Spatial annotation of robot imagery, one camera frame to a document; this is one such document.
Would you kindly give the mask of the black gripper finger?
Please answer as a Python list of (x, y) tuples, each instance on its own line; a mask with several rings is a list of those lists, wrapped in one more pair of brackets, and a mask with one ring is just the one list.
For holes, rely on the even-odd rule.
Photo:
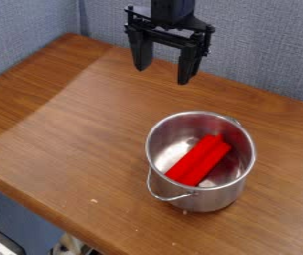
[(197, 45), (188, 44), (181, 50), (178, 62), (178, 83), (186, 85), (197, 75), (202, 60), (201, 49)]
[(145, 31), (129, 31), (134, 64), (139, 71), (143, 71), (153, 63), (154, 42)]

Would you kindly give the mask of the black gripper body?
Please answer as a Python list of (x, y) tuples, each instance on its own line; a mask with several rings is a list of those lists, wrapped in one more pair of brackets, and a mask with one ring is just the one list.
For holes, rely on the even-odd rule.
[(201, 54), (210, 51), (216, 27), (200, 20), (194, 4), (151, 4), (149, 7), (129, 5), (127, 29), (145, 31), (157, 42), (181, 48), (197, 45)]

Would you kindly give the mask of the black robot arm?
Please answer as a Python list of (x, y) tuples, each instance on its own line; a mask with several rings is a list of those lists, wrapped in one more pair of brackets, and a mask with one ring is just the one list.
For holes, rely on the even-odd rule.
[(151, 0), (149, 7), (130, 4), (125, 11), (137, 69), (143, 71), (151, 65), (155, 43), (180, 48), (178, 83), (186, 85), (210, 54), (216, 32), (216, 27), (196, 17), (196, 0)]

